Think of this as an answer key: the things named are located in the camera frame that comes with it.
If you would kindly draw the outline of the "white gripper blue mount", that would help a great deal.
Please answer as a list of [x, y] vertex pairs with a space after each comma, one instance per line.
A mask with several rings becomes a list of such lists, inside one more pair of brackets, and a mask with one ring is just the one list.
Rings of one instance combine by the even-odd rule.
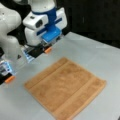
[[50, 44], [62, 34], [62, 30], [66, 27], [65, 9], [58, 9], [56, 15], [51, 17], [45, 13], [36, 15], [30, 12], [24, 18], [23, 24], [28, 45]]

